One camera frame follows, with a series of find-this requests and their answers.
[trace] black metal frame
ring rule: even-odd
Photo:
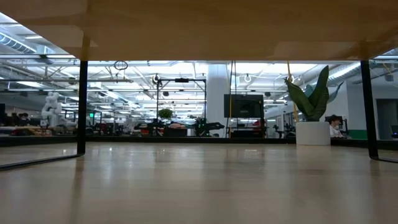
[[[376,122],[374,119],[371,72],[368,60],[361,61],[363,98],[365,104],[366,130],[368,135],[369,157],[378,161],[395,162],[396,159],[380,158],[377,151]]]
[[[79,118],[85,118],[87,112],[87,73],[88,73],[88,62],[80,62],[80,83],[79,83]],[[8,170],[21,168],[31,165],[43,164],[47,162],[62,161],[65,159],[73,159],[83,156],[86,153],[86,119],[78,120],[77,129],[77,154],[69,156],[51,157],[46,159],[37,159],[33,161],[16,162],[12,164],[1,165],[0,170]]]
[[[159,85],[162,83],[162,81],[165,81],[166,83],[163,84],[162,88],[164,88],[165,86],[167,86],[167,84],[169,84],[169,82],[179,82],[179,80],[185,80],[188,82],[194,82],[196,83],[198,86],[200,86],[197,82],[204,82],[205,83],[205,89],[203,89],[202,87],[200,87],[204,92],[205,92],[205,119],[206,119],[206,106],[207,106],[207,82],[205,79],[194,79],[194,78],[175,78],[175,79],[158,79],[157,83],[156,83],[156,121],[159,122]],[[156,136],[158,136],[158,131],[157,131],[157,127],[158,125],[156,125]]]

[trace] black monitor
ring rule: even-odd
[[[398,134],[398,125],[391,125],[391,131],[393,134]]]
[[[231,95],[232,118],[263,118],[264,98],[262,95]],[[224,95],[224,117],[229,118],[229,94]]]

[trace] white column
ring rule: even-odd
[[[206,117],[209,123],[220,122],[226,125],[224,118],[224,94],[229,94],[229,75],[227,65],[209,65],[207,73]],[[210,131],[210,134],[225,137],[225,129]]]

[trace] exposed duct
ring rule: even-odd
[[[361,64],[355,62],[349,65],[340,65],[330,70],[328,85],[338,85],[347,78],[351,78],[361,72]]]
[[[0,32],[0,44],[8,46],[14,50],[17,50],[23,54],[34,54],[36,50],[32,47],[29,47],[26,44],[19,42],[18,40]]]
[[[398,48],[392,49],[392,50],[384,53],[383,55],[398,55]]]

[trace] black equipment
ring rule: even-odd
[[[290,125],[288,123],[285,123],[285,125],[284,125],[285,130],[284,131],[278,131],[279,127],[276,124],[274,125],[273,128],[275,129],[275,132],[279,134],[279,138],[282,138],[282,137],[284,137],[284,138],[296,138],[296,127],[295,126],[292,126],[292,125]]]
[[[398,139],[398,125],[391,125],[391,131],[392,131],[391,137],[393,139]]]
[[[206,118],[199,118],[195,121],[194,124],[196,137],[209,137],[211,130],[220,130],[225,126],[220,124],[219,122],[215,123],[206,123]]]
[[[229,118],[229,102],[232,101],[232,118],[263,118],[264,97],[262,95],[224,95],[224,117]]]
[[[0,124],[5,125],[6,124],[6,104],[5,103],[0,103]]]

